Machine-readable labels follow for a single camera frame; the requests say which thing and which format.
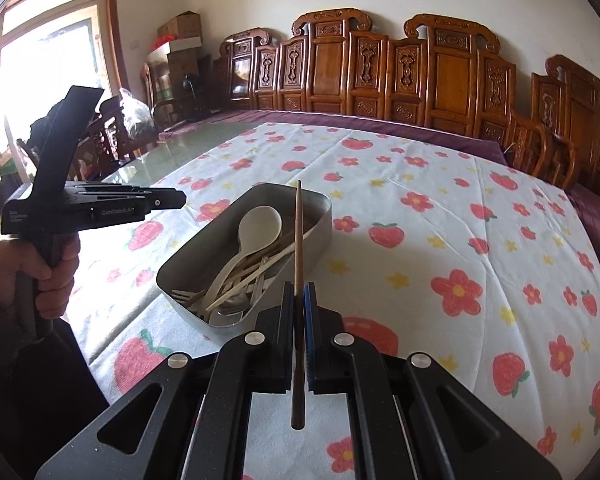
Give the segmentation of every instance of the metal tray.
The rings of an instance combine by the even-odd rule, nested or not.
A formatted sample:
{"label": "metal tray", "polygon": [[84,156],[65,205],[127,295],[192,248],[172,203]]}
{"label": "metal tray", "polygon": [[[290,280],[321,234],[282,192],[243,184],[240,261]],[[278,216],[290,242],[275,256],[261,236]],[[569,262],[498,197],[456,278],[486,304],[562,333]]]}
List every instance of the metal tray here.
{"label": "metal tray", "polygon": [[[212,326],[194,316],[171,296],[173,289],[192,292],[208,287],[225,263],[238,252],[238,225],[250,209],[269,205],[282,216],[283,233],[294,228],[296,189],[280,184],[258,184],[239,197],[184,244],[160,268],[158,288],[175,311],[212,341],[224,344],[237,335],[252,330],[261,310],[280,304],[283,285],[294,279],[294,260],[286,260],[264,295],[242,319],[229,326]],[[318,192],[302,190],[305,230],[315,229],[304,240],[304,275],[318,262],[331,241],[331,200]]]}

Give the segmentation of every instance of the white plastic spoon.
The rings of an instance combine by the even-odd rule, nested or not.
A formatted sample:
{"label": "white plastic spoon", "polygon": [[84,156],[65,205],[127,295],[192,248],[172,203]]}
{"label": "white plastic spoon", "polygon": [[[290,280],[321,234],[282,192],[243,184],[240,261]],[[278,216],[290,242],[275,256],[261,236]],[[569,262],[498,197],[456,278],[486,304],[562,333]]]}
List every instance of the white plastic spoon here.
{"label": "white plastic spoon", "polygon": [[226,263],[209,286],[209,290],[202,300],[200,312],[204,312],[216,300],[222,284],[234,267],[243,258],[269,247],[276,241],[281,229],[280,213],[268,205],[255,207],[242,217],[238,226],[240,251]]}

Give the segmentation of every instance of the tablecloth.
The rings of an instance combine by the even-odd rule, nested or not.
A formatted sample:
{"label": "tablecloth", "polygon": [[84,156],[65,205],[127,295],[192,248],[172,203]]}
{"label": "tablecloth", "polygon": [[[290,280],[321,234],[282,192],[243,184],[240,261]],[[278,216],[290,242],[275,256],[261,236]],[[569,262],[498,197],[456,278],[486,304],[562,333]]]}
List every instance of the tablecloth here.
{"label": "tablecloth", "polygon": [[[319,303],[380,351],[424,351],[575,478],[600,446],[600,265],[560,189],[481,158],[362,131],[266,123],[159,186],[178,211],[82,234],[68,320],[115,400],[171,351],[217,350],[155,285],[178,247],[258,182],[323,192],[333,240],[309,274]],[[344,396],[254,396],[244,472],[353,479]]]}

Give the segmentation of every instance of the clear plastic bag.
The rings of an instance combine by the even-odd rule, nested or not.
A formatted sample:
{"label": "clear plastic bag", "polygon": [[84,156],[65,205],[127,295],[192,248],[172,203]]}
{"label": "clear plastic bag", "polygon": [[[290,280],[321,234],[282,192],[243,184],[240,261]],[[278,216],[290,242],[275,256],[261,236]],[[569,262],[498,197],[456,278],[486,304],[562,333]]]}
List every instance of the clear plastic bag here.
{"label": "clear plastic bag", "polygon": [[144,133],[154,131],[154,120],[151,117],[151,110],[142,101],[139,101],[131,95],[131,92],[125,88],[120,89],[122,96],[122,113],[125,117],[125,128],[130,139],[137,139]]}

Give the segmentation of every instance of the yellow star print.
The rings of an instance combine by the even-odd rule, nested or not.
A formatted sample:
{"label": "yellow star print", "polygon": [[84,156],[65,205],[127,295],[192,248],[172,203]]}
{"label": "yellow star print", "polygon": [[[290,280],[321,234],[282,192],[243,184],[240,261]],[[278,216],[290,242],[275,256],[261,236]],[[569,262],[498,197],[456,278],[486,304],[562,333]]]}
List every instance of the yellow star print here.
{"label": "yellow star print", "polygon": [[573,440],[574,444],[577,444],[582,439],[582,434],[584,433],[584,428],[580,421],[578,421],[578,425],[571,430],[571,440]]}
{"label": "yellow star print", "polygon": [[344,276],[349,272],[349,267],[347,267],[347,263],[344,260],[329,260],[329,272],[338,276]]}
{"label": "yellow star print", "polygon": [[516,314],[508,306],[501,306],[500,319],[503,320],[507,326],[511,326],[516,322]]}
{"label": "yellow star print", "polygon": [[429,242],[431,246],[436,249],[444,249],[446,246],[445,241],[439,236],[430,236],[427,238],[427,242]]}
{"label": "yellow star print", "polygon": [[450,354],[445,358],[439,357],[438,362],[450,374],[455,372],[459,367],[459,364],[456,363],[456,360],[454,359],[453,354]]}
{"label": "yellow star print", "polygon": [[392,287],[396,290],[409,286],[409,277],[400,272],[394,272],[393,275],[387,276],[386,280],[391,283]]}

